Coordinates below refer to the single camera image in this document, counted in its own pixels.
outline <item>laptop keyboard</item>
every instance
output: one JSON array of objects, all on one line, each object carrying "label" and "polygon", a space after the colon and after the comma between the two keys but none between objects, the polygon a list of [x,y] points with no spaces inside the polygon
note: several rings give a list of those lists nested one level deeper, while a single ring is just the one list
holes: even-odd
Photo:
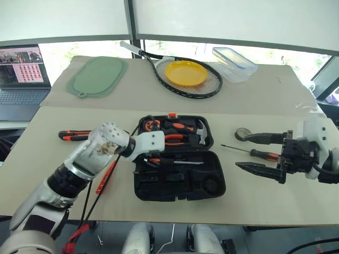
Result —
[{"label": "laptop keyboard", "polygon": [[40,104],[48,91],[1,91],[0,104]]}]

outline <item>laptop screen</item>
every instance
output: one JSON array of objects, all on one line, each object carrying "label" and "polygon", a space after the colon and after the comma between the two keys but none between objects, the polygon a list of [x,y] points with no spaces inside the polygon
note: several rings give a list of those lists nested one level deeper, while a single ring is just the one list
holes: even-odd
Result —
[{"label": "laptop screen", "polygon": [[0,47],[0,89],[50,87],[39,46]]}]

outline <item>yellow plate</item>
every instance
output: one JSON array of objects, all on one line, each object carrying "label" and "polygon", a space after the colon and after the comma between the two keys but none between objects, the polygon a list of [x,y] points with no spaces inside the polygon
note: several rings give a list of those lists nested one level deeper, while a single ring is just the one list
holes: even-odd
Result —
[{"label": "yellow plate", "polygon": [[197,86],[207,78],[207,71],[200,64],[191,61],[175,61],[165,69],[166,77],[179,86]]}]

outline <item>plastic container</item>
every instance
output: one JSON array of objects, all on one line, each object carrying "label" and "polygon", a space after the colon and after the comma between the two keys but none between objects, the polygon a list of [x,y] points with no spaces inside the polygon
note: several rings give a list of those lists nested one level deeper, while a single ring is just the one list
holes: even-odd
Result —
[{"label": "plastic container", "polygon": [[214,47],[212,52],[218,62],[210,65],[232,83],[247,81],[258,68],[258,65],[231,48]]}]

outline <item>racket handle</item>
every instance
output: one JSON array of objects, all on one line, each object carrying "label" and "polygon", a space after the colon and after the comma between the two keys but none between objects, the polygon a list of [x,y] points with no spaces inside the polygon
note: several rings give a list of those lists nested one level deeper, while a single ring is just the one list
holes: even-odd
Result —
[{"label": "racket handle", "polygon": [[139,52],[142,51],[142,49],[139,49],[136,46],[128,44],[128,43],[126,43],[124,41],[120,41],[120,46],[122,46],[125,49],[128,49],[128,50],[132,51],[134,54],[137,54],[137,55],[141,56],[141,54],[139,54]]}]

